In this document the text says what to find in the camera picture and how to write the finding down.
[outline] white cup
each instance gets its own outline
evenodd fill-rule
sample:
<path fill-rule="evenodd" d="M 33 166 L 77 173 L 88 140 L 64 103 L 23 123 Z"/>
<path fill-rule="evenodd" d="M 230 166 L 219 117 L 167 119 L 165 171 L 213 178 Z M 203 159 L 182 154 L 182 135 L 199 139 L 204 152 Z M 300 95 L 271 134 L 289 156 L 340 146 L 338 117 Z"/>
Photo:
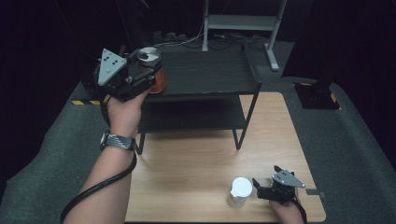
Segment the white cup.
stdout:
<path fill-rule="evenodd" d="M 228 195 L 227 202 L 231 207 L 241 207 L 253 191 L 248 179 L 238 177 L 233 181 L 233 187 Z"/>

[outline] wristwatch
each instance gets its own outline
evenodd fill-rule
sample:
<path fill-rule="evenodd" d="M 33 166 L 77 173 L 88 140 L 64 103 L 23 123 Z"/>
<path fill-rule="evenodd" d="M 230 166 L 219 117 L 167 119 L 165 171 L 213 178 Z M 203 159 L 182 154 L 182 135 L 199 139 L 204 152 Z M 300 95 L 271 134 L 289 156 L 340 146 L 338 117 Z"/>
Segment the wristwatch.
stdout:
<path fill-rule="evenodd" d="M 100 149 L 103 150 L 105 149 L 106 146 L 113 146 L 113 147 L 120 147 L 129 151 L 133 151 L 135 142 L 136 141 L 134 140 L 134 138 L 127 138 L 127 137 L 115 135 L 113 133 L 110 133 L 110 130 L 107 130 L 102 136 Z"/>

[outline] white metal stand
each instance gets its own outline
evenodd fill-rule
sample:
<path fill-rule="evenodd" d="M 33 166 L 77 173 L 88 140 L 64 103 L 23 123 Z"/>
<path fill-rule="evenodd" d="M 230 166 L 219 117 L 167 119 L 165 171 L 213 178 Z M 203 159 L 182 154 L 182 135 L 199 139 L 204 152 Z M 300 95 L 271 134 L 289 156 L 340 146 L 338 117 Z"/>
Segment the white metal stand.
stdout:
<path fill-rule="evenodd" d="M 213 15 L 209 14 L 209 0 L 205 0 L 205 23 L 204 23 L 204 44 L 202 51 L 208 51 L 207 34 L 209 29 L 231 29 L 231 30 L 260 30 L 272 31 L 270 42 L 264 44 L 273 71 L 278 71 L 273 46 L 276 40 L 277 30 L 282 21 L 283 11 L 288 0 L 281 0 L 279 11 L 276 16 L 234 16 L 234 15 Z"/>

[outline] gray carpet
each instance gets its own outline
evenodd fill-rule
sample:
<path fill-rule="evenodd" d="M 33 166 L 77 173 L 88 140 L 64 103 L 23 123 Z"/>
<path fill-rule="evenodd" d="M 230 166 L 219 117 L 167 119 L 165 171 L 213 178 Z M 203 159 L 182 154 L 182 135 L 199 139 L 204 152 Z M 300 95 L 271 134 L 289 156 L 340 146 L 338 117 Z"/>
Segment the gray carpet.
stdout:
<path fill-rule="evenodd" d="M 261 44 L 251 48 L 263 78 L 262 90 L 284 95 L 316 185 L 325 193 L 323 223 L 395 223 L 395 171 L 345 92 L 331 86 L 341 110 L 305 110 L 292 83 L 314 81 L 281 78 L 292 43 L 275 44 L 278 72 L 271 71 Z M 100 153 L 105 129 L 98 106 L 66 102 L 37 157 L 7 182 L 0 223 L 59 223 L 64 206 L 78 193 Z"/>

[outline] wooden table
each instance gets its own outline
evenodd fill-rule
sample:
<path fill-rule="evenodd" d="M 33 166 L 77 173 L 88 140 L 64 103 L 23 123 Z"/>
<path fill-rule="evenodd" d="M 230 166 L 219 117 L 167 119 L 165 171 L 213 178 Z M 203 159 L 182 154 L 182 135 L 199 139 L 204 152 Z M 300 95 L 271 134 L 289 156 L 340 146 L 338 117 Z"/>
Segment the wooden table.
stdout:
<path fill-rule="evenodd" d="M 251 96 L 241 96 L 247 113 Z M 277 222 L 254 189 L 241 208 L 227 204 L 233 180 L 268 182 L 274 165 L 315 189 L 283 96 L 261 92 L 241 150 L 231 131 L 153 133 L 132 174 L 126 222 Z M 326 218 L 318 195 L 299 190 L 309 222 Z"/>

